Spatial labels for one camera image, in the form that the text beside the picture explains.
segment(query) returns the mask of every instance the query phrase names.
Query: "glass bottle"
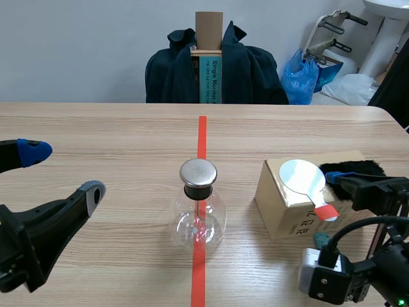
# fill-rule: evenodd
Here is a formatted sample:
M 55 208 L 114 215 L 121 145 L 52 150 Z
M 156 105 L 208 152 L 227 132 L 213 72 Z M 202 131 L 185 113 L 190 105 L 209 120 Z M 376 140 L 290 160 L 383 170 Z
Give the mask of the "glass bottle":
M 217 169 L 210 161 L 192 159 L 183 163 L 180 178 L 185 184 L 176 195 L 169 229 L 178 245 L 195 242 L 216 248 L 226 229 L 226 206 L 213 188 Z

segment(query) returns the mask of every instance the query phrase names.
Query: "black cable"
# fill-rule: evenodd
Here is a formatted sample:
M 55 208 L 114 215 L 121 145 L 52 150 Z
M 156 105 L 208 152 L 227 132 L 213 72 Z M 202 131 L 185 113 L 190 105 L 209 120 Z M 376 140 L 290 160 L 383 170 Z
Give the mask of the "black cable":
M 343 229 L 339 230 L 329 241 L 327 244 L 328 250 L 335 251 L 337 248 L 338 241 L 341 240 L 347 233 L 352 232 L 355 229 L 373 225 L 373 224 L 407 224 L 409 225 L 409 217 L 401 217 L 401 216 L 376 216 L 370 217 L 367 219 L 361 219 L 360 221 L 356 221 L 348 226 L 345 226 Z

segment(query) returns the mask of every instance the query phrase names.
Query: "black jacket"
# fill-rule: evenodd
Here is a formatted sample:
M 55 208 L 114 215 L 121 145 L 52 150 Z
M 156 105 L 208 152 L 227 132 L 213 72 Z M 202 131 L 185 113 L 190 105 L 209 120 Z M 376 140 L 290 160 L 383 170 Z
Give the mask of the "black jacket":
M 403 46 L 385 79 L 369 102 L 381 107 L 403 127 L 409 126 L 409 40 Z
M 222 103 L 288 104 L 273 56 L 239 41 L 246 33 L 230 22 L 222 41 Z M 158 51 L 145 72 L 146 102 L 198 103 L 190 47 L 196 43 L 192 29 L 167 36 L 169 49 Z

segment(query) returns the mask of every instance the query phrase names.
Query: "white sink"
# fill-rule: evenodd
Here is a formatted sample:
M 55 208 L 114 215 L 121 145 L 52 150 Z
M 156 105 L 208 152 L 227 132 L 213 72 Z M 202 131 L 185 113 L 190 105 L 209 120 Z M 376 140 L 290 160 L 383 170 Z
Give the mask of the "white sink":
M 368 10 L 391 19 L 409 20 L 409 0 L 364 0 Z
M 375 78 L 385 69 L 409 21 L 409 0 L 363 0 L 366 8 L 385 17 L 360 74 Z

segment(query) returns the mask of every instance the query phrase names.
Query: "blue plastic bag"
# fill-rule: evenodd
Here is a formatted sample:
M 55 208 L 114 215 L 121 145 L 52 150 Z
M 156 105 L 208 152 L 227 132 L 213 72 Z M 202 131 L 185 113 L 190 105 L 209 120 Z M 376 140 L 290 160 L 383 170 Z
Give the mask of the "blue plastic bag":
M 318 66 L 313 60 L 311 60 L 311 63 L 308 61 L 302 62 L 301 49 L 294 54 L 284 68 L 281 80 L 289 104 L 311 103 L 318 80 L 318 72 Z

